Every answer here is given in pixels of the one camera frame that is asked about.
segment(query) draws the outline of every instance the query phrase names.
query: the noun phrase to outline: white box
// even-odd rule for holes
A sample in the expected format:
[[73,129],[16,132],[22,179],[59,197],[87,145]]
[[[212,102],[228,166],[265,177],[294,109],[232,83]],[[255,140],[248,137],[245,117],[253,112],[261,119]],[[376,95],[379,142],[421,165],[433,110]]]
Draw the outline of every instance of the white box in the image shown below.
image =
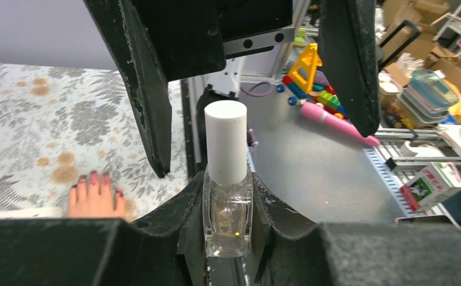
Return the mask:
[[428,210],[461,191],[461,176],[453,163],[432,162],[408,183],[401,193],[414,212]]

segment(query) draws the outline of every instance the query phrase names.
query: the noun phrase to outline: plastic container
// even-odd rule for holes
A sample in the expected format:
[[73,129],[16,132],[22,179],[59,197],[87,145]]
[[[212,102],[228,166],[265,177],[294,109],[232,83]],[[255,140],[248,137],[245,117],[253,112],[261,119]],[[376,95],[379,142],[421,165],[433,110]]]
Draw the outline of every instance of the plastic container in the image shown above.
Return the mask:
[[397,100],[393,102],[393,106],[400,112],[402,118],[407,119],[414,128],[434,125],[446,119],[446,116],[429,118],[423,115],[411,102],[408,102],[402,94],[397,96]]
[[418,94],[410,88],[403,89],[405,99],[411,102],[423,115],[431,118],[445,117],[449,115],[448,108],[432,109],[424,101],[418,98]]
[[459,97],[432,70],[415,70],[409,85],[433,109],[448,108],[459,102]]

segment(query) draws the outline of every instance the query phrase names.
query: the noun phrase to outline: pink massager wand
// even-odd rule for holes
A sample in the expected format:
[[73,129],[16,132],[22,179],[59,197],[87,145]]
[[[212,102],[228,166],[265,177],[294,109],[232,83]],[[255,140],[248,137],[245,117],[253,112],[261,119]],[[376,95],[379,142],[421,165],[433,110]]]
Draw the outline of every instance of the pink massager wand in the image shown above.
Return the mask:
[[362,137],[362,135],[357,131],[355,126],[349,124],[343,119],[339,119],[334,115],[325,111],[322,107],[319,107],[316,104],[305,102],[301,107],[301,114],[315,122],[323,123],[329,127],[332,127],[353,139],[373,147],[378,147],[380,145],[379,140],[373,136]]

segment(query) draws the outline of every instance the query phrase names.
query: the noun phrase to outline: clear glass bottle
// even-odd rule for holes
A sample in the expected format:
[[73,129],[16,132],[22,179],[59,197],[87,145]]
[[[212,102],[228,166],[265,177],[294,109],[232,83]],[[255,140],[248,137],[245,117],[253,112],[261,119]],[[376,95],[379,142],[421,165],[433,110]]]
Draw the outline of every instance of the clear glass bottle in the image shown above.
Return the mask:
[[219,185],[209,172],[204,175],[203,221],[207,256],[239,257],[250,250],[253,180]]
[[203,185],[206,255],[239,257],[250,249],[253,180],[247,160],[247,108],[234,100],[204,109],[208,166]]

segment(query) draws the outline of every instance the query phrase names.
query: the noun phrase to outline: red toy block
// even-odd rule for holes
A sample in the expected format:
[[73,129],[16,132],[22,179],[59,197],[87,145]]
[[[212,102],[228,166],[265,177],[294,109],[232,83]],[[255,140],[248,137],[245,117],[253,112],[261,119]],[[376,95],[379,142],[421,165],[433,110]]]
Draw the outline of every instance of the red toy block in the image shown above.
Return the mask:
[[336,92],[334,91],[334,88],[332,88],[332,85],[327,86],[325,90],[327,90],[332,95],[336,94]]
[[292,79],[289,76],[284,76],[282,81],[286,86],[288,86],[288,84],[292,82]]

